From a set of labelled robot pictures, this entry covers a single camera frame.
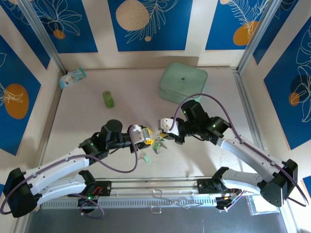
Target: green cylinder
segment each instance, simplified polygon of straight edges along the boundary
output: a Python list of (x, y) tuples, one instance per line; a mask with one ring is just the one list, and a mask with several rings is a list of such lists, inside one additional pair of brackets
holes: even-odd
[(112, 98), (110, 91), (104, 91), (103, 92), (103, 99), (105, 101), (107, 108), (113, 108), (115, 106), (115, 103), (113, 101), (113, 98)]

